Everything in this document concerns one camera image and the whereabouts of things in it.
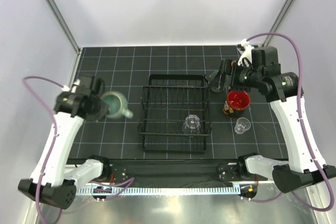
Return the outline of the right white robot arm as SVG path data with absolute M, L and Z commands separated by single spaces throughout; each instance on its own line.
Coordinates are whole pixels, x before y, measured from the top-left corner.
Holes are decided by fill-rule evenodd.
M 220 67 L 204 79 L 214 92 L 225 88 L 241 94 L 252 88 L 262 94 L 274 112 L 285 140 L 288 161 L 278 161 L 253 153 L 239 157 L 237 176 L 249 180 L 255 174 L 271 179 L 282 193 L 335 178 L 335 166 L 328 165 L 315 143 L 307 118 L 303 91 L 293 72 L 281 73 L 275 47 L 246 46 L 238 61 L 224 59 Z

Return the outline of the large clear plastic cup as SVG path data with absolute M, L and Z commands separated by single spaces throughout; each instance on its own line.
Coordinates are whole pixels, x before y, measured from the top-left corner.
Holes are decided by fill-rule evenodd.
M 184 134 L 200 134 L 201 121 L 195 114 L 190 114 L 183 122 L 182 131 Z

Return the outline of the teal speckled ceramic mug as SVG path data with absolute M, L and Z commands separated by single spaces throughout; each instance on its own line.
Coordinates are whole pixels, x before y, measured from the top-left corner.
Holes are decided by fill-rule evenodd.
M 101 100 L 108 106 L 109 112 L 106 115 L 109 119 L 125 117 L 133 118 L 133 112 L 128 108 L 128 101 L 125 95 L 119 91 L 109 91 L 101 96 Z

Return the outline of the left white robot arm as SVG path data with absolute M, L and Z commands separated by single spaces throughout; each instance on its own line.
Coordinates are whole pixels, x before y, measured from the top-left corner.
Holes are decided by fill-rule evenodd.
M 35 201 L 67 209 L 76 191 L 91 181 L 106 182 L 111 176 L 108 158 L 91 155 L 79 167 L 66 172 L 66 164 L 75 137 L 84 121 L 98 122 L 109 113 L 101 100 L 104 81 L 81 76 L 71 87 L 63 86 L 53 109 L 48 109 L 52 125 L 49 136 L 31 176 L 21 179 L 18 190 Z

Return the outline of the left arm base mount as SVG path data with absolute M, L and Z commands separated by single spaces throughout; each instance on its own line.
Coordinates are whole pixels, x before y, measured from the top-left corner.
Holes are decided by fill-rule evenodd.
M 74 180 L 77 190 L 89 183 L 98 185 L 92 189 L 96 202 L 106 202 L 120 196 L 135 180 L 134 177 L 131 177 L 121 183 L 114 183 L 111 180 L 112 167 L 109 159 L 97 155 L 91 156 L 73 172 L 71 179 Z

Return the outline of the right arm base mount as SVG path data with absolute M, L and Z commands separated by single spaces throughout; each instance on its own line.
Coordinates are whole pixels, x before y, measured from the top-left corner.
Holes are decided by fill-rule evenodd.
M 268 181 L 260 175 L 241 173 L 237 163 L 219 164 L 217 173 L 218 179 L 225 186 L 237 187 L 240 190 L 239 196 L 251 199 L 257 195 L 259 185 Z

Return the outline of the dark green ceramic mug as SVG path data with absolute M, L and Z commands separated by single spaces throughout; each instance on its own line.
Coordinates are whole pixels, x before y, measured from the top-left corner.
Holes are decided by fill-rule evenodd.
M 218 70 L 211 74 L 204 75 L 204 80 L 207 83 L 208 88 L 214 93 L 221 93 L 224 91 L 225 79 L 225 75 Z

